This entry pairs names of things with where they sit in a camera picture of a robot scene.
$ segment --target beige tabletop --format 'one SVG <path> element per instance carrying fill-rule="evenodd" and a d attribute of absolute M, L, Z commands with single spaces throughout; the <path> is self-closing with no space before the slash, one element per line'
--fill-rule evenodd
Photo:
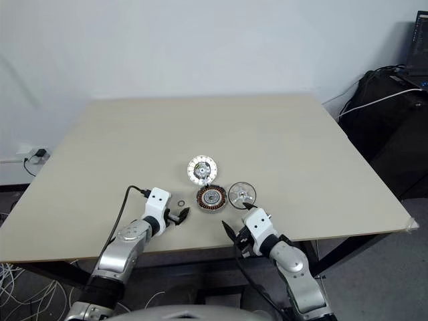
<path fill-rule="evenodd" d="M 242 227 L 230 204 L 205 213 L 187 164 L 217 163 L 216 185 L 240 181 L 292 240 L 417 227 L 345 133 L 309 95 L 105 100 L 91 104 L 0 229 L 0 261 L 98 256 L 125 189 L 160 187 L 191 207 L 187 220 L 146 251 L 231 245 L 221 225 Z M 132 192 L 119 226 L 139 218 Z"/>

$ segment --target table leg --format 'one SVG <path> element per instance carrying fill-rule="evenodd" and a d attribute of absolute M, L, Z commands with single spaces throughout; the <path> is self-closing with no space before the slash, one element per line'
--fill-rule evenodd
<path fill-rule="evenodd" d="M 332 266 L 358 255 L 388 235 L 389 233 L 383 233 L 348 237 L 321 260 L 312 262 L 310 264 L 311 274 L 313 276 L 320 275 Z"/>
<path fill-rule="evenodd" d="M 90 277 L 88 272 L 65 261 L 15 263 L 14 265 L 77 288 L 83 288 Z"/>

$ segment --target wire bundle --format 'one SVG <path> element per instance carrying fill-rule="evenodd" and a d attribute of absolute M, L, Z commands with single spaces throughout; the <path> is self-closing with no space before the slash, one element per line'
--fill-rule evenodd
<path fill-rule="evenodd" d="M 62 284 L 60 284 L 59 282 L 57 282 L 57 281 L 50 282 L 47 286 L 45 286 L 39 292 L 35 293 L 34 295 L 32 295 L 31 297 L 29 297 L 26 300 L 22 300 L 22 301 L 18 300 L 13 295 L 13 291 L 15 289 L 15 282 L 22 275 L 22 273 L 24 273 L 24 271 L 25 271 L 24 269 L 21 269 L 20 267 L 14 267 L 8 263 L 2 263 L 1 264 L 0 298 L 2 297 L 3 294 L 5 294 L 7 296 L 7 298 L 4 302 L 2 302 L 0 304 L 0 308 L 5 306 L 9 301 L 14 301 L 16 304 L 18 304 L 14 309 L 12 309 L 12 311 L 10 311 L 10 313 L 3 319 L 3 321 L 10 320 L 10 317 L 20 307 L 28 306 L 28 305 L 30 305 L 30 307 L 31 307 L 32 304 L 39 303 L 37 306 L 37 312 L 36 313 L 20 320 L 20 321 L 26 321 L 29 319 L 33 319 L 35 317 L 35 320 L 38 321 L 39 315 L 41 313 L 45 312 L 50 307 L 52 300 L 54 298 L 54 295 L 56 293 L 56 290 L 58 288 L 61 290 L 62 294 L 64 295 L 64 301 L 65 301 L 62 312 L 57 319 L 58 321 L 62 320 L 62 317 L 63 317 L 64 313 L 66 312 L 68 298 L 67 298 L 66 290 L 64 289 Z M 3 286 L 3 284 L 5 284 L 5 282 L 8 279 L 9 279 L 9 282 L 5 286 Z"/>

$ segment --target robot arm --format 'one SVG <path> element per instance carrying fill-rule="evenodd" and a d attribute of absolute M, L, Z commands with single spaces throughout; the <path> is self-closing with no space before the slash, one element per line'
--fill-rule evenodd
<path fill-rule="evenodd" d="M 264 255 L 273 260 L 280 276 L 287 283 L 288 296 L 298 320 L 335 320 L 324 294 L 311 276 L 306 255 L 297 247 L 280 240 L 274 229 L 270 215 L 263 209 L 248 204 L 249 211 L 243 217 L 245 227 L 235 236 L 225 225 L 227 234 L 247 256 L 247 248 L 252 246 L 256 255 Z"/>
<path fill-rule="evenodd" d="M 154 188 L 145 195 L 146 209 L 140 219 L 116 233 L 92 271 L 90 281 L 82 295 L 74 302 L 66 320 L 103 320 L 113 315 L 116 303 L 122 299 L 124 287 L 152 236 L 162 234 L 169 221 L 179 225 L 189 212 L 187 207 L 179 215 L 170 214 L 167 208 L 171 194 Z"/>

